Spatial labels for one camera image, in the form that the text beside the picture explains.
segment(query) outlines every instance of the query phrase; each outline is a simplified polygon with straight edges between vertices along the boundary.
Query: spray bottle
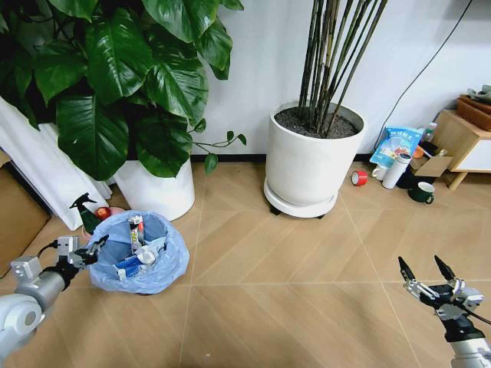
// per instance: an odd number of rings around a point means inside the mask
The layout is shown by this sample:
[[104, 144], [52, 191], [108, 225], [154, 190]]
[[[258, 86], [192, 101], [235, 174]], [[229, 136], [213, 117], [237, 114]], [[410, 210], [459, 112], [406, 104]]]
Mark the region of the spray bottle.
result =
[[89, 198], [89, 193], [85, 193], [77, 198], [73, 205], [70, 206], [71, 209], [77, 207], [80, 217], [82, 217], [82, 222], [84, 223], [85, 231], [89, 234], [93, 234], [97, 225], [101, 223], [101, 220], [94, 215], [91, 211], [84, 206], [84, 203], [96, 203]]

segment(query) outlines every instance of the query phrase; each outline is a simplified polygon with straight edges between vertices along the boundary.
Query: blue plastic bag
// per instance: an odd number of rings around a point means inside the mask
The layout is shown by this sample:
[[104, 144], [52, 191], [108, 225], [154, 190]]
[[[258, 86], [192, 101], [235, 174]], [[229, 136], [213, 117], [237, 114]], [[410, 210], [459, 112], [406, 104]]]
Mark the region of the blue plastic bag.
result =
[[[155, 263], [144, 274], [120, 281], [113, 265], [131, 255], [128, 219], [132, 215], [143, 216], [145, 240], [166, 237], [166, 250], [160, 250]], [[189, 252], [183, 237], [161, 215], [142, 211], [125, 211], [113, 215], [95, 228], [87, 246], [90, 247], [107, 234], [109, 239], [99, 253], [99, 260], [89, 266], [92, 284], [105, 291], [157, 294], [186, 272]]]
[[371, 163], [385, 167], [391, 167], [399, 153], [412, 156], [424, 132], [423, 129], [395, 126], [389, 126], [385, 130], [387, 132], [385, 139], [370, 158]]

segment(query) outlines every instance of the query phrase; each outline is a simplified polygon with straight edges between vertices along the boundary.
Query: plant pot saucer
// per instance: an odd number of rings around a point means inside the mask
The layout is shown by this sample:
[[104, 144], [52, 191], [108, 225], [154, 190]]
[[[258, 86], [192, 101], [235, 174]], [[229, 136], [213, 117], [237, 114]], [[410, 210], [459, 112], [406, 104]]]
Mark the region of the plant pot saucer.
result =
[[271, 205], [279, 211], [290, 216], [301, 217], [304, 219], [325, 215], [332, 210], [334, 204], [336, 203], [336, 199], [338, 198], [338, 192], [336, 192], [327, 201], [317, 203], [315, 205], [294, 205], [292, 203], [286, 202], [284, 199], [281, 199], [276, 193], [274, 193], [268, 185], [267, 178], [264, 181], [264, 194], [268, 202], [271, 203]]

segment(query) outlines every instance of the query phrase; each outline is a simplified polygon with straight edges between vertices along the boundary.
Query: bamboo stalk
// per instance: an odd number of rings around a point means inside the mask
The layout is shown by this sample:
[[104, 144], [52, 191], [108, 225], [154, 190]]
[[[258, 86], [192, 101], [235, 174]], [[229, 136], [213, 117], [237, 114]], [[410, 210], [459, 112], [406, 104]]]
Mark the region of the bamboo stalk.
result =
[[[315, 20], [315, 30], [314, 30], [314, 43], [315, 43], [315, 57], [312, 61], [314, 71], [311, 73], [311, 92], [310, 92], [310, 105], [312, 105], [312, 99], [314, 98], [314, 88], [315, 88], [315, 77], [317, 76], [318, 69], [318, 59], [321, 57], [321, 33], [322, 33], [322, 9], [324, 8], [324, 0], [320, 0], [317, 9], [317, 15]], [[312, 119], [312, 111], [308, 109], [308, 124], [310, 125]]]
[[312, 91], [311, 91], [311, 99], [310, 99], [310, 112], [308, 114], [309, 120], [308, 120], [308, 125], [312, 127], [313, 122], [315, 120], [315, 111], [317, 108], [317, 102], [318, 102], [318, 92], [319, 92], [319, 87], [321, 84], [321, 76], [322, 76], [322, 61], [324, 59], [324, 54], [325, 54], [325, 49], [327, 45], [327, 36], [328, 36], [328, 22], [329, 22], [329, 17], [326, 11], [324, 11], [324, 16], [322, 19], [322, 26], [321, 26], [321, 42], [319, 44], [319, 53], [318, 53], [318, 58], [316, 60], [316, 65], [315, 65], [315, 74], [314, 74], [314, 79], [312, 81]]
[[344, 60], [346, 58], [347, 50], [351, 47], [351, 43], [354, 40], [354, 35], [358, 31], [358, 28], [360, 26], [361, 20], [364, 17], [364, 14], [367, 10], [367, 5], [371, 0], [361, 0], [358, 2], [357, 9], [354, 13], [354, 17], [351, 19], [351, 25], [350, 29], [348, 30], [348, 34], [344, 40], [343, 44], [343, 50], [341, 50], [341, 55], [338, 59], [338, 62], [336, 64], [336, 71], [334, 73], [334, 76], [331, 79], [331, 83], [329, 84], [329, 89], [328, 92], [326, 93], [327, 96], [327, 103], [323, 106], [323, 116], [324, 116], [324, 121], [322, 122], [322, 129], [325, 131], [325, 124], [328, 122], [328, 110], [329, 110], [329, 105], [331, 104], [332, 98], [334, 97], [335, 93], [335, 88], [334, 85], [336, 84], [337, 81], [342, 80], [342, 75], [341, 78], [338, 79], [339, 71], [344, 63]]
[[[361, 2], [358, 2], [357, 10], [360, 8], [360, 3]], [[317, 126], [318, 126], [317, 131], [318, 132], [321, 131], [321, 128], [323, 127], [323, 123], [327, 119], [328, 107], [329, 107], [329, 104], [331, 103], [331, 99], [332, 99], [332, 96], [330, 96], [330, 94], [328, 93], [328, 91], [331, 89], [331, 84], [332, 84], [332, 82], [329, 83], [330, 74], [331, 74], [332, 68], [334, 66], [334, 60], [336, 58], [336, 54], [338, 53], [339, 43], [341, 42], [341, 38], [343, 37], [344, 27], [345, 27], [346, 21], [348, 19], [348, 15], [349, 15], [349, 12], [351, 10], [352, 5], [353, 5], [353, 0], [348, 0], [346, 3], [346, 6], [344, 7], [343, 18], [341, 19], [341, 24], [339, 25], [338, 33], [336, 35], [334, 50], [332, 52], [332, 55], [330, 55], [331, 60], [329, 61], [329, 66], [328, 66], [328, 69], [326, 69], [325, 78], [324, 78], [323, 83], [322, 83], [322, 89], [321, 89], [322, 103], [321, 103], [321, 106], [319, 109], [320, 110], [320, 112], [319, 112], [320, 118], [318, 119], [318, 122], [317, 122]], [[337, 64], [339, 64], [340, 61], [342, 62], [341, 56], [340, 56], [340, 59], [338, 59]], [[336, 73], [334, 74], [333, 78], [336, 78], [337, 74], [338, 74], [338, 67], [336, 67]]]
[[357, 56], [356, 60], [354, 61], [354, 65], [351, 69], [351, 72], [348, 76], [348, 79], [346, 80], [346, 84], [344, 85], [343, 92], [341, 93], [341, 97], [339, 98], [338, 104], [336, 105], [334, 113], [332, 114], [331, 121], [329, 122], [329, 125], [328, 125], [327, 135], [329, 135], [329, 130], [331, 129], [332, 122], [334, 121], [334, 118], [338, 114], [339, 107], [341, 106], [341, 103], [344, 99], [344, 96], [346, 94], [346, 90], [348, 89], [348, 86], [350, 85], [351, 79], [353, 78], [353, 75], [354, 75], [354, 72], [356, 71], [357, 66], [360, 64], [360, 60], [363, 57], [365, 50], [367, 49], [368, 42], [370, 41], [371, 36], [373, 35], [375, 28], [377, 27], [378, 21], [380, 20], [380, 18], [382, 16], [382, 12], [384, 11], [386, 4], [387, 4], [387, 0], [381, 0], [381, 3], [380, 3], [378, 10], [377, 10], [377, 14], [375, 15], [374, 20], [371, 23], [370, 29], [368, 30], [368, 33], [367, 33], [367, 37], [365, 38], [364, 43], [361, 46], [360, 52], [358, 53], [358, 56]]
[[[329, 15], [328, 19], [328, 24], [326, 24], [326, 27], [328, 28], [328, 46], [327, 46], [327, 51], [325, 54], [325, 61], [324, 61], [324, 75], [322, 78], [322, 90], [325, 89], [326, 83], [329, 82], [329, 62], [331, 60], [331, 50], [332, 50], [332, 39], [334, 37], [334, 25], [336, 22], [336, 9], [338, 9], [339, 6], [339, 0], [331, 0], [328, 4], [328, 7], [326, 8], [326, 14]], [[320, 122], [322, 121], [322, 115], [321, 115], [321, 109], [318, 109], [318, 113], [315, 119], [315, 126], [316, 126], [316, 132], [317, 134], [321, 130], [321, 125]]]
[[312, 43], [314, 37], [314, 29], [315, 29], [315, 19], [317, 14], [318, 1], [314, 0], [314, 4], [312, 6], [312, 15], [310, 20], [310, 30], [308, 31], [308, 43], [307, 43], [307, 51], [305, 53], [305, 64], [304, 64], [304, 73], [302, 77], [302, 87], [300, 89], [300, 98], [298, 99], [298, 108], [300, 110], [301, 116], [303, 114], [303, 110], [307, 103], [307, 91], [308, 84], [310, 83], [310, 74], [311, 74], [311, 55], [312, 55]]
[[[367, 26], [368, 26], [368, 24], [369, 24], [369, 22], [368, 22], [368, 21], [370, 20], [370, 18], [371, 18], [371, 16], [372, 16], [372, 14], [373, 14], [373, 12], [374, 12], [374, 9], [375, 9], [375, 5], [376, 5], [376, 3], [377, 3], [377, 0], [375, 1], [374, 5], [372, 6], [372, 8], [371, 8], [371, 10], [370, 10], [370, 13], [368, 14], [367, 21], [365, 22], [365, 24], [364, 24], [363, 28], [361, 29], [360, 36], [358, 37], [358, 39], [357, 39], [356, 43], [354, 44], [354, 48], [353, 48], [353, 50], [351, 51], [351, 55], [350, 55], [350, 57], [348, 58], [348, 62], [347, 62], [347, 63], [346, 63], [346, 65], [344, 66], [344, 69], [343, 69], [343, 71], [341, 72], [341, 76], [339, 77], [339, 79], [338, 79], [338, 81], [337, 81], [337, 83], [336, 83], [336, 86], [334, 87], [334, 90], [332, 91], [332, 95], [333, 95], [333, 96], [334, 96], [334, 94], [336, 93], [336, 90], [338, 90], [338, 87], [339, 87], [339, 85], [341, 84], [341, 81], [343, 80], [343, 76], [344, 76], [344, 74], [346, 73], [346, 70], [348, 69], [349, 64], [351, 63], [351, 60], [353, 59], [353, 57], [354, 57], [354, 56], [355, 56], [355, 54], [356, 54], [356, 50], [357, 50], [357, 48], [358, 48], [358, 45], [360, 44], [361, 39], [363, 38], [362, 36], [363, 36], [363, 34], [364, 34], [364, 32], [365, 32], [365, 29], [367, 28]], [[362, 13], [360, 14], [361, 18], [363, 18], [364, 13], [366, 12], [366, 10], [367, 10], [367, 9], [364, 9], [364, 10], [362, 11]]]

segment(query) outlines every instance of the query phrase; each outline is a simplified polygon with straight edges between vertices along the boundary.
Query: roll of tape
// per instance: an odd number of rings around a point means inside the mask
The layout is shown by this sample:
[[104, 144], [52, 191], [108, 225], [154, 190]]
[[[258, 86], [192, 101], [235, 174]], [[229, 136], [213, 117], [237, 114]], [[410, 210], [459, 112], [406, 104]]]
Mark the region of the roll of tape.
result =
[[365, 171], [353, 171], [351, 182], [354, 186], [364, 186], [367, 183], [368, 174]]

